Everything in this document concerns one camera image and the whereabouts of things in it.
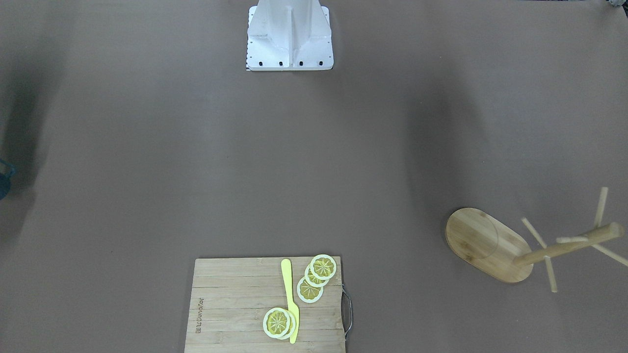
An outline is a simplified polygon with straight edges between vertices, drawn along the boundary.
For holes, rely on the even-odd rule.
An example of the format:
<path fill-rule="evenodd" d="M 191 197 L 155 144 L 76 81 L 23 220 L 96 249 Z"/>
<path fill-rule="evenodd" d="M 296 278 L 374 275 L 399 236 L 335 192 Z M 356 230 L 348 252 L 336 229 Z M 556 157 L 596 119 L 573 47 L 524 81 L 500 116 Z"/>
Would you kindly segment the blue mug yellow inside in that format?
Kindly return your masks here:
<path fill-rule="evenodd" d="M 17 172 L 16 167 L 13 164 L 0 159 L 0 163 L 3 167 L 7 169 L 6 172 L 0 173 L 0 199 L 4 199 L 4 197 L 9 194 L 11 189 L 11 177 Z"/>

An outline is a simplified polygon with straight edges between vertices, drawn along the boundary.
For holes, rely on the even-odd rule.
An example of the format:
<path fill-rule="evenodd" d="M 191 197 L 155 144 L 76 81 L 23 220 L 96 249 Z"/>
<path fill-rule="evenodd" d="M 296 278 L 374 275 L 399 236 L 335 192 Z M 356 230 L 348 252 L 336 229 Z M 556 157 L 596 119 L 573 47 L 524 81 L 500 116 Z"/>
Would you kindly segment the wooden cup storage rack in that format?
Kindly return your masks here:
<path fill-rule="evenodd" d="M 608 187 L 602 187 L 594 218 L 594 227 L 581 235 L 559 237 L 547 245 L 527 218 L 521 221 L 541 245 L 532 250 L 518 233 L 478 208 L 460 208 L 447 219 L 445 240 L 460 259 L 504 283 L 527 279 L 535 263 L 544 263 L 550 289 L 558 292 L 552 259 L 585 248 L 595 248 L 615 261 L 627 265 L 627 259 L 604 247 L 602 243 L 623 237 L 626 229 L 620 223 L 602 224 Z"/>

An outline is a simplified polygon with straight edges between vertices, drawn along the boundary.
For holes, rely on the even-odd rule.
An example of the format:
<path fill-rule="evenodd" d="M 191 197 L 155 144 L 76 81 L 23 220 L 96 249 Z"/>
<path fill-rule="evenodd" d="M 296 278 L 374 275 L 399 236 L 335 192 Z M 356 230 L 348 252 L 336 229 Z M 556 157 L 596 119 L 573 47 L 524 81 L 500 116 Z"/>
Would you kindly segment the yellow plastic knife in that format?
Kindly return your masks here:
<path fill-rule="evenodd" d="M 281 260 L 281 275 L 285 287 L 288 310 L 295 317 L 294 332 L 290 335 L 289 342 L 290 344 L 295 344 L 300 329 L 300 309 L 294 301 L 292 263 L 289 258 Z"/>

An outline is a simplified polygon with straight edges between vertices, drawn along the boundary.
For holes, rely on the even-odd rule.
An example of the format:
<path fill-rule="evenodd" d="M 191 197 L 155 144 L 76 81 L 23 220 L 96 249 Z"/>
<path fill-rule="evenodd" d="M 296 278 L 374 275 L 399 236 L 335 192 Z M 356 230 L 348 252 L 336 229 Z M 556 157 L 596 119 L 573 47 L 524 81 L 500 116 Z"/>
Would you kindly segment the lemon slice lower of three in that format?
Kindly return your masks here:
<path fill-rule="evenodd" d="M 312 286 L 305 277 L 302 277 L 297 284 L 298 298 L 304 303 L 315 303 L 322 297 L 324 286 Z"/>

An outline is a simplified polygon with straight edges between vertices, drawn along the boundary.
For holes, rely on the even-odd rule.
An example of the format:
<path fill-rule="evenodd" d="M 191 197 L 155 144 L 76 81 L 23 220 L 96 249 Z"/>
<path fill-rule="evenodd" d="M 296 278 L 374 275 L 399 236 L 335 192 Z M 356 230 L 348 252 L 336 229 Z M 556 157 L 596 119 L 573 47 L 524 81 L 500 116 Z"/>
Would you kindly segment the bamboo cutting board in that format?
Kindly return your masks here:
<path fill-rule="evenodd" d="M 314 255 L 197 259 L 191 284 L 186 353 L 343 353 L 354 324 L 354 309 L 337 272 L 315 303 L 304 303 L 297 284 Z M 265 313 L 288 310 L 281 260 L 292 263 L 294 301 L 300 309 L 295 344 L 271 339 L 262 329 Z"/>

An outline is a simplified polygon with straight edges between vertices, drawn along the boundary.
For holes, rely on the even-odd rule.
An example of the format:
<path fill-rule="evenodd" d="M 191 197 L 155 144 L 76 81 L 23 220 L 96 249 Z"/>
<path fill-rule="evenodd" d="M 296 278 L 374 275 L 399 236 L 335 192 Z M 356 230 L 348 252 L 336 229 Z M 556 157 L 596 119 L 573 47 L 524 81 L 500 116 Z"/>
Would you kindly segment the lemon slice front by knife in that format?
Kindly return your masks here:
<path fill-rule="evenodd" d="M 278 339 L 288 331 L 289 317 L 287 310 L 274 307 L 265 313 L 262 321 L 262 329 L 271 339 Z"/>

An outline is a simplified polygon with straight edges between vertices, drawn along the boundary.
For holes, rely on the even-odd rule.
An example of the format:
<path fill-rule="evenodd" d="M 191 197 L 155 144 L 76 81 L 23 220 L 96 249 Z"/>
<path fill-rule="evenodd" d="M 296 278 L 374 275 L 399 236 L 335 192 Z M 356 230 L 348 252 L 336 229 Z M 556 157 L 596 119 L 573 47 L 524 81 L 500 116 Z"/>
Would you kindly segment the lemon slice top outer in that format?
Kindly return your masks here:
<path fill-rule="evenodd" d="M 328 280 L 336 275 L 338 264 L 331 255 L 315 255 L 310 261 L 310 271 L 318 280 Z"/>

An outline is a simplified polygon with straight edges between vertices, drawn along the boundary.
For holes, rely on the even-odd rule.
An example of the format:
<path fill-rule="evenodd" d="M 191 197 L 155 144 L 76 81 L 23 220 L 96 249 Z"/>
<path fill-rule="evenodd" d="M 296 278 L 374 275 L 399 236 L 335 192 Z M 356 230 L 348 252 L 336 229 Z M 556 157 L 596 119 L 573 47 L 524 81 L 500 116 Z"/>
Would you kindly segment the lemon slice under front one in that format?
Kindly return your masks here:
<path fill-rule="evenodd" d="M 294 331 L 296 331 L 297 319 L 296 319 L 295 315 L 291 311 L 287 311 L 287 313 L 288 313 L 288 317 L 289 317 L 288 331 L 285 333 L 285 335 L 282 335 L 281 337 L 278 337 L 279 340 L 287 340 L 287 339 L 289 339 L 293 335 Z"/>

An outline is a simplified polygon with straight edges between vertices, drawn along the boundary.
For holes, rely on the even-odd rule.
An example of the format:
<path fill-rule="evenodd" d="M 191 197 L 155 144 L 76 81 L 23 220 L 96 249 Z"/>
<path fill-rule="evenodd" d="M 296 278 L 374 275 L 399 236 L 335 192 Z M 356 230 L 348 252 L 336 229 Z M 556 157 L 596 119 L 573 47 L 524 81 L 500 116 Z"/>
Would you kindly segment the lemon slice middle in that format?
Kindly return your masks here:
<path fill-rule="evenodd" d="M 316 276 L 314 276 L 314 273 L 311 271 L 311 266 L 309 264 L 305 268 L 304 277 L 305 277 L 305 282 L 307 282 L 310 286 L 316 287 L 316 288 L 321 288 L 330 281 L 329 279 L 319 279 Z"/>

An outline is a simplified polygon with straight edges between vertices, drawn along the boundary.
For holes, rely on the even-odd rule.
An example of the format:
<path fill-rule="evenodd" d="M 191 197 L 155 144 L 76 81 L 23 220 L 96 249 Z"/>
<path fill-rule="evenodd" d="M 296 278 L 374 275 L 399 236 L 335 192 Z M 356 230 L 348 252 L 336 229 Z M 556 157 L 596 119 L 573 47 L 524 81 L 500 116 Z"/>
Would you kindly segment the white metal mount base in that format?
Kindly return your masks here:
<path fill-rule="evenodd" d="M 330 11 L 318 0 L 261 0 L 249 8 L 247 20 L 247 70 L 334 67 Z"/>

